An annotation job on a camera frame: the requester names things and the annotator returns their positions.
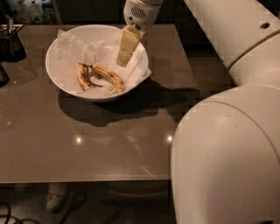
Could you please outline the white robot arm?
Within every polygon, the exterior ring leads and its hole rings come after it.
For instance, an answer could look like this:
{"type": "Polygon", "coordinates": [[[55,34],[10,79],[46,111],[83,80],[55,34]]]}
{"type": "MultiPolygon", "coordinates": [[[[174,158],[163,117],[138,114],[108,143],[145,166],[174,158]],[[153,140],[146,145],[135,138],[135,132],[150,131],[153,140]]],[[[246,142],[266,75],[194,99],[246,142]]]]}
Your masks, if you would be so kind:
{"type": "Polygon", "coordinates": [[[177,224],[280,224],[280,20],[258,0],[184,0],[236,86],[176,129],[177,224]]]}

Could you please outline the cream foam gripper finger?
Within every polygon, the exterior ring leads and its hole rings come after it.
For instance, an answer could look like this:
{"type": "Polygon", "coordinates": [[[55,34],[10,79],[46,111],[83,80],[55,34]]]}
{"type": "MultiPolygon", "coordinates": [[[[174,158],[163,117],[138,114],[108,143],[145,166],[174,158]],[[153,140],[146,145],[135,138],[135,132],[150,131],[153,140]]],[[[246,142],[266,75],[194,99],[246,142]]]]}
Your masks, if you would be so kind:
{"type": "Polygon", "coordinates": [[[121,42],[117,54],[117,63],[126,67],[137,49],[144,31],[136,24],[128,24],[122,29],[121,42]]]}

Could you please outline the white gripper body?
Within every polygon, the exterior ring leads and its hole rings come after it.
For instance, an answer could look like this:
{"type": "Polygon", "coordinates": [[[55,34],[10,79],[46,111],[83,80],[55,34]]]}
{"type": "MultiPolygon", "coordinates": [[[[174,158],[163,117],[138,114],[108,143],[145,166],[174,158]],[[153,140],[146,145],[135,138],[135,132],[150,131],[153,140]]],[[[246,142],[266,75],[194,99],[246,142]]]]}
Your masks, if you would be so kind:
{"type": "Polygon", "coordinates": [[[163,0],[126,0],[123,16],[127,25],[146,31],[157,20],[163,0]]]}

